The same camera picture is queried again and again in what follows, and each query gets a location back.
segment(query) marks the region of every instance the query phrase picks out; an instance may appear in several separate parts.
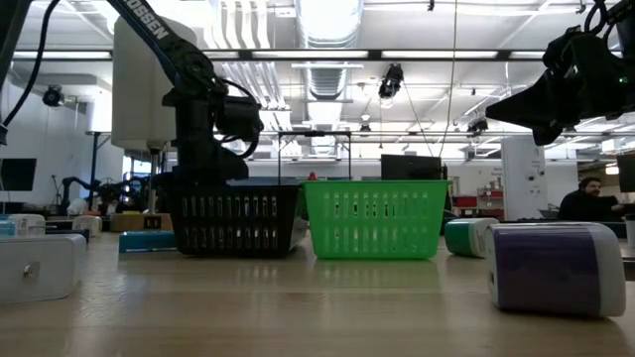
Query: desk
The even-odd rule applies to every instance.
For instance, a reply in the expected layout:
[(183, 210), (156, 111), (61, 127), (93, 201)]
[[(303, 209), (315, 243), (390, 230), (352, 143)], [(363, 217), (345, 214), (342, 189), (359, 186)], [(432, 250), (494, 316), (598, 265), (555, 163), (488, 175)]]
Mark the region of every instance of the desk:
[(317, 261), (308, 240), (287, 260), (117, 254), (103, 234), (61, 300), (0, 306), (9, 356), (627, 356), (627, 313), (574, 319), (498, 311), (485, 262)]

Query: white wall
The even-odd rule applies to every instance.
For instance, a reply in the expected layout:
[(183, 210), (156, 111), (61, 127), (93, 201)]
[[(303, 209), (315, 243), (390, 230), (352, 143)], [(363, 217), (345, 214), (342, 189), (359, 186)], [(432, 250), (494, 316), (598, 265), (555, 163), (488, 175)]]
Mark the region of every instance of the white wall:
[[(0, 95), (3, 120), (22, 92), (22, 87), (5, 82)], [(51, 204), (56, 194), (51, 175), (57, 176), (58, 183), (71, 176), (89, 180), (92, 138), (85, 135), (87, 121), (80, 111), (66, 107), (53, 109), (44, 105), (40, 96), (29, 96), (9, 125), (8, 146), (0, 147), (0, 158), (38, 160), (33, 190), (11, 192), (12, 201)], [(98, 158), (98, 179), (121, 179), (123, 150), (106, 144), (99, 151)], [(78, 195), (79, 186), (74, 184), (70, 187), (70, 199)], [(0, 192), (0, 200), (7, 198), (6, 192)]]
[[(486, 187), (502, 175), (500, 162), (447, 162), (447, 175), (458, 178), (458, 194), (476, 194), (478, 188)], [(278, 164), (272, 162), (249, 162), (249, 176), (252, 178), (277, 177)], [(348, 176), (348, 162), (337, 164), (282, 163), (282, 177), (306, 178), (311, 172), (318, 177), (345, 178)], [(353, 179), (381, 177), (378, 162), (353, 162)], [(547, 177), (548, 202), (560, 205), (563, 197), (577, 188), (577, 166), (575, 163), (550, 163), (545, 169)]]

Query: plastic basket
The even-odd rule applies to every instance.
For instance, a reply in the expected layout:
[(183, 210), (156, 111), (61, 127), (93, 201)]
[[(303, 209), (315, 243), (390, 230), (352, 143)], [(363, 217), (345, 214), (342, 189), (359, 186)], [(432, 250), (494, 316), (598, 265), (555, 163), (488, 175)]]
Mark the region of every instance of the plastic basket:
[(307, 234), (299, 186), (223, 186), (170, 194), (177, 248), (183, 254), (282, 257)]
[(445, 180), (304, 183), (314, 251), (327, 259), (429, 259), (437, 253)]

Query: black basket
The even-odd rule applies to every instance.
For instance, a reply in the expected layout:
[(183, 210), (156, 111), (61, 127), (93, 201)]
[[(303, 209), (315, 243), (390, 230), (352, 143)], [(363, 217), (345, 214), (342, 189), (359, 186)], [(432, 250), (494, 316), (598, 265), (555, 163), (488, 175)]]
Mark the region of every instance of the black basket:
[(179, 251), (196, 256), (284, 257), (307, 234), (299, 186), (222, 186), (171, 192)]

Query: white box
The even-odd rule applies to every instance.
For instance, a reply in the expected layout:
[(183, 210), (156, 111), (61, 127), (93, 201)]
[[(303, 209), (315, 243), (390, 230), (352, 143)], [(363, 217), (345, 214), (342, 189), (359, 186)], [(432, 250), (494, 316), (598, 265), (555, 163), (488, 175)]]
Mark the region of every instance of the white box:
[(67, 297), (85, 257), (86, 240), (78, 234), (0, 239), (0, 302)]

